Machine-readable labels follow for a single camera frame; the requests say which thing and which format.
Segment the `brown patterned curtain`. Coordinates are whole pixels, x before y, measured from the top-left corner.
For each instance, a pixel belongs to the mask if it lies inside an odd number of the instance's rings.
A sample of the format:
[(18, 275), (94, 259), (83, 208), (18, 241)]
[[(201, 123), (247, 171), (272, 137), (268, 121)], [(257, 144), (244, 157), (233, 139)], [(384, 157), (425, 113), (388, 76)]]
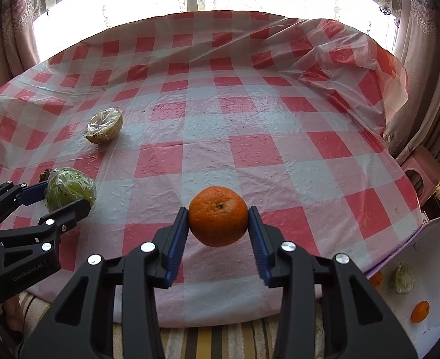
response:
[(419, 145), (440, 164), (440, 1), (410, 0), (395, 54), (408, 77), (408, 99), (387, 122), (390, 154), (403, 163)]

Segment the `orange mandarin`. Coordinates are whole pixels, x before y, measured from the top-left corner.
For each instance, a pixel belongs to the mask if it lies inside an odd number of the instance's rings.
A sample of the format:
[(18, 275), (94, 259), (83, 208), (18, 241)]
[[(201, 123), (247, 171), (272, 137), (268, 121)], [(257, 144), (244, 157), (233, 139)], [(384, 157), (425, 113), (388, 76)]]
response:
[(232, 245), (247, 231), (247, 204), (229, 188), (210, 186), (200, 191), (188, 211), (190, 231), (207, 247)]

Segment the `small cut fruit half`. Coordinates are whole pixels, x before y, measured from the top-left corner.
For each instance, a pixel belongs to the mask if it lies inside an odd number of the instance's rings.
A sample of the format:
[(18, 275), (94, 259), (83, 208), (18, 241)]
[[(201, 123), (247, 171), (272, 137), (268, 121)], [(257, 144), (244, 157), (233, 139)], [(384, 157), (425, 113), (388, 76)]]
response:
[(123, 128), (123, 111), (110, 107), (95, 113), (87, 124), (84, 137), (92, 144), (106, 144)]

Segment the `green apple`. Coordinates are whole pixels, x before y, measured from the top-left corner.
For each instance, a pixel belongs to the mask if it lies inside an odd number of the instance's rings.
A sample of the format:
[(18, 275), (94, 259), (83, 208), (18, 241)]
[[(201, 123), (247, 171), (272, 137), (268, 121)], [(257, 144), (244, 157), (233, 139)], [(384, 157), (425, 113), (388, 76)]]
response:
[(47, 179), (44, 199), (49, 212), (79, 199), (86, 199), (93, 206), (96, 202), (96, 184), (92, 178), (77, 169), (53, 169)]

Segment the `pink plastic stool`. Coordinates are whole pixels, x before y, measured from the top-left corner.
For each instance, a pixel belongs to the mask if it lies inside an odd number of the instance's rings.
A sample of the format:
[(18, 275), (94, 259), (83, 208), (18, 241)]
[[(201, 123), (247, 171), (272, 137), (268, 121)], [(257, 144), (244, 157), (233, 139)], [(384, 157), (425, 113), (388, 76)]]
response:
[(418, 174), (422, 181), (422, 189), (417, 191), (419, 203), (423, 206), (440, 185), (440, 164), (423, 145), (417, 146), (401, 164), (405, 173)]

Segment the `wrapped pale green fruit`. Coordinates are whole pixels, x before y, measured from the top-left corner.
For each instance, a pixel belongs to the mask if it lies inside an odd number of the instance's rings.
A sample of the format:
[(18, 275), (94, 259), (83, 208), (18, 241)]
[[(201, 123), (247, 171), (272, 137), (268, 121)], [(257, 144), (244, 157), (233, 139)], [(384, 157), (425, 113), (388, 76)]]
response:
[(412, 267), (407, 263), (399, 263), (391, 274), (389, 288), (394, 294), (408, 294), (413, 290), (415, 281)]

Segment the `red white checkered tablecloth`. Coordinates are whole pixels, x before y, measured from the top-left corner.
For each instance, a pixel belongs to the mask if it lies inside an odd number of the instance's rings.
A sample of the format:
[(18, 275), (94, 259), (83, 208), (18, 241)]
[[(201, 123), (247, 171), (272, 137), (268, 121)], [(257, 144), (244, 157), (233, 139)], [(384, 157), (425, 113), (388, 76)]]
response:
[[(79, 169), (96, 202), (61, 238), (51, 302), (92, 254), (125, 255), (210, 185), (257, 207), (308, 252), (368, 271), (421, 227), (412, 184), (382, 138), (407, 99), (403, 65), (329, 19), (248, 11), (156, 17), (99, 33), (0, 87), (0, 183)], [(123, 111), (106, 144), (84, 137)]]

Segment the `striped sofa cover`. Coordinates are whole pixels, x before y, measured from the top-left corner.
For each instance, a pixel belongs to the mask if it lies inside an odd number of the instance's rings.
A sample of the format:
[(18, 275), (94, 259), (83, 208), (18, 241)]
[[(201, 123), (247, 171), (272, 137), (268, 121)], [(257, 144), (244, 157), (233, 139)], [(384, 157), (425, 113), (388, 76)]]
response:
[[(21, 333), (23, 344), (50, 304), (23, 292), (4, 304), (7, 325)], [(167, 358), (271, 358), (278, 317), (215, 327), (164, 328), (161, 342)]]

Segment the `purple white cardboard box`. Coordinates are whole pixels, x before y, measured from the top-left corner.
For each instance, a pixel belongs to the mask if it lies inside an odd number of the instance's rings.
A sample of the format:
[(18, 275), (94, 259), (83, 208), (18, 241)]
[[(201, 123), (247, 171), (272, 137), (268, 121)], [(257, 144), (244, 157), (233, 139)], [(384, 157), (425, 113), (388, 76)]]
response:
[[(409, 264), (416, 276), (413, 290), (394, 294), (389, 289), (391, 274), (399, 263)], [(367, 272), (371, 277), (381, 271), (384, 280), (379, 293), (412, 341), (419, 358), (440, 339), (440, 217), (423, 225), (402, 247)], [(412, 323), (410, 316), (418, 302), (427, 301), (430, 313), (422, 323)]]

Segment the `dark mangosteen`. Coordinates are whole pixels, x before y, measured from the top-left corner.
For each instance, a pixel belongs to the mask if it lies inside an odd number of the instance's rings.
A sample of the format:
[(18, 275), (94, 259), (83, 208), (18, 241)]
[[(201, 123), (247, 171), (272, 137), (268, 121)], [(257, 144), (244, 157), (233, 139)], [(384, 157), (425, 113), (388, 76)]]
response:
[(39, 182), (45, 182), (49, 179), (50, 174), (52, 173), (52, 169), (45, 169), (40, 175), (39, 175)]

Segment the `mandarin in box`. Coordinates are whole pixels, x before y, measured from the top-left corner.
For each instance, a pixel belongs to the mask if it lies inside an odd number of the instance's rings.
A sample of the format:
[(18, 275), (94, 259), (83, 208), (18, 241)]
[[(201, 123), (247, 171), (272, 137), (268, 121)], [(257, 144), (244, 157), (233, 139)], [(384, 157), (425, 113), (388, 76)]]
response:
[(369, 279), (368, 282), (377, 290), (379, 291), (382, 287), (384, 280), (384, 275), (381, 271), (377, 271), (375, 274), (373, 274)]
[(422, 323), (430, 313), (430, 304), (427, 301), (418, 302), (412, 310), (410, 320), (412, 323)]

